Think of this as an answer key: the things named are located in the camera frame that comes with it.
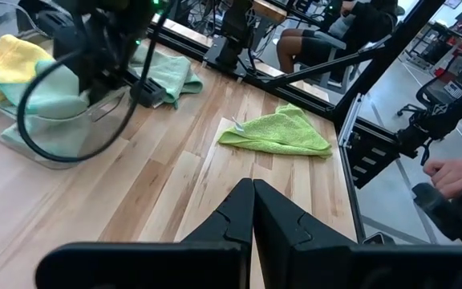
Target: person's leg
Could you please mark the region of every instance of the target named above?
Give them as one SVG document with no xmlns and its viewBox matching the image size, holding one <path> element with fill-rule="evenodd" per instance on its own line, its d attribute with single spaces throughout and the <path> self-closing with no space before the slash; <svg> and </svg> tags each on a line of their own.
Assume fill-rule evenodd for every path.
<svg viewBox="0 0 462 289">
<path fill-rule="evenodd" d="M 276 46 L 281 71 L 294 72 L 294 56 L 302 52 L 302 39 L 313 35 L 314 31 L 304 29 L 285 29 L 281 33 Z"/>
<path fill-rule="evenodd" d="M 304 29 L 285 29 L 281 32 L 281 38 L 286 36 L 302 36 Z"/>
<path fill-rule="evenodd" d="M 294 72 L 294 56 L 301 53 L 301 48 L 301 36 L 285 36 L 279 39 L 276 50 L 281 71 L 285 73 Z"/>
</svg>

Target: light green towel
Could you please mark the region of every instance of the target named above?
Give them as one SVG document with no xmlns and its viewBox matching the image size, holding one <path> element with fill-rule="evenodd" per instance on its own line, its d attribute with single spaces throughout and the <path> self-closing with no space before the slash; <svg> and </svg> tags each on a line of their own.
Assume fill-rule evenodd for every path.
<svg viewBox="0 0 462 289">
<path fill-rule="evenodd" d="M 142 75 L 147 52 L 148 48 L 140 45 L 133 55 L 130 66 L 138 75 Z M 184 56 L 169 56 L 154 51 L 148 77 L 165 88 L 167 95 L 164 97 L 164 102 L 174 105 L 174 108 L 177 108 L 177 101 L 181 94 L 202 91 L 201 80 L 192 72 L 190 60 Z"/>
<path fill-rule="evenodd" d="M 35 64 L 36 74 L 52 63 L 54 60 L 39 60 Z M 15 118 L 16 107 L 28 84 L 0 82 L 0 91 L 7 99 L 0 103 L 0 108 Z M 41 149 L 60 157 L 78 157 L 91 127 L 90 116 L 84 113 L 88 105 L 87 93 L 79 95 L 78 76 L 61 66 L 39 83 L 28 99 L 26 130 Z M 29 150 L 18 133 L 17 124 L 3 131 L 2 138 Z"/>
<path fill-rule="evenodd" d="M 229 128 L 220 144 L 265 153 L 330 157 L 330 144 L 313 128 L 304 112 L 292 104 L 276 108 L 272 115 L 261 116 Z"/>
</svg>

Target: microfiber cloth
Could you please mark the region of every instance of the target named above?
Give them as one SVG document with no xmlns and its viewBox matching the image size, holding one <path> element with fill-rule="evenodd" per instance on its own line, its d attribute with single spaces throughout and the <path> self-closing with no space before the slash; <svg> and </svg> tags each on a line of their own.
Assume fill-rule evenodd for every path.
<svg viewBox="0 0 462 289">
<path fill-rule="evenodd" d="M 41 47 L 4 35 L 0 38 L 0 83 L 27 83 L 35 77 L 39 60 L 52 59 Z M 0 102 L 5 99 L 0 91 Z"/>
<path fill-rule="evenodd" d="M 142 74 L 145 56 L 148 48 L 140 45 L 133 55 L 130 66 L 138 75 Z M 199 93 L 202 91 L 203 83 L 192 72 L 190 60 L 184 56 L 164 55 L 154 51 L 148 77 L 154 79 L 167 91 L 164 102 L 174 105 L 177 108 L 177 101 L 183 93 Z"/>
<path fill-rule="evenodd" d="M 330 157 L 330 144 L 313 128 L 304 111 L 291 104 L 276 108 L 272 115 L 261 116 L 229 128 L 220 144 L 265 153 Z"/>
<path fill-rule="evenodd" d="M 31 79 L 55 62 L 40 51 L 43 51 L 42 48 L 13 36 L 6 35 L 0 39 L 0 54 L 6 55 L 0 58 L 13 55 L 19 59 L 14 65 L 11 58 L 9 63 L 0 64 L 0 93 L 4 97 L 0 100 L 0 108 L 14 118 L 15 109 Z M 49 153 L 77 157 L 90 131 L 90 117 L 84 113 L 88 105 L 87 93 L 79 96 L 76 74 L 61 66 L 32 92 L 26 104 L 26 130 L 31 139 Z M 2 138 L 29 149 L 18 134 L 17 124 L 3 131 Z"/>
</svg>

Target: human hand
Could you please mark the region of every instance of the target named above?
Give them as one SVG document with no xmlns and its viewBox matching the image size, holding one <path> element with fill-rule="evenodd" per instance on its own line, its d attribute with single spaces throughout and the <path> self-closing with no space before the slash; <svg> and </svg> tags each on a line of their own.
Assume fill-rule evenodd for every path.
<svg viewBox="0 0 462 289">
<path fill-rule="evenodd" d="M 342 2 L 342 9 L 340 10 L 340 13 L 343 16 L 347 16 L 351 13 L 352 9 L 354 8 L 355 2 L 353 1 L 343 1 Z"/>
<path fill-rule="evenodd" d="M 462 160 L 430 160 L 425 163 L 423 171 L 445 198 L 462 194 Z"/>
</svg>

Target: metal post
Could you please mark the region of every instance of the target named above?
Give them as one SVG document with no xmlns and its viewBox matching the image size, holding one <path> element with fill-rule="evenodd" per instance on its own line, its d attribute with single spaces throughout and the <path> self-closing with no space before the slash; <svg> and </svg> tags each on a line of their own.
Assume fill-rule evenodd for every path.
<svg viewBox="0 0 462 289">
<path fill-rule="evenodd" d="M 354 98 L 358 94 L 364 95 L 370 91 L 444 2 L 444 0 L 419 0 L 415 8 L 393 33 L 391 40 L 386 43 L 385 55 L 372 60 L 334 108 L 333 119 L 336 128 L 340 129 L 343 126 Z"/>
<path fill-rule="evenodd" d="M 345 149 L 348 149 L 349 138 L 351 137 L 352 129 L 358 118 L 359 111 L 361 110 L 361 104 L 363 104 L 363 95 L 358 95 L 354 98 L 349 112 L 346 114 L 342 130 L 340 130 L 338 135 L 338 145 Z"/>
</svg>

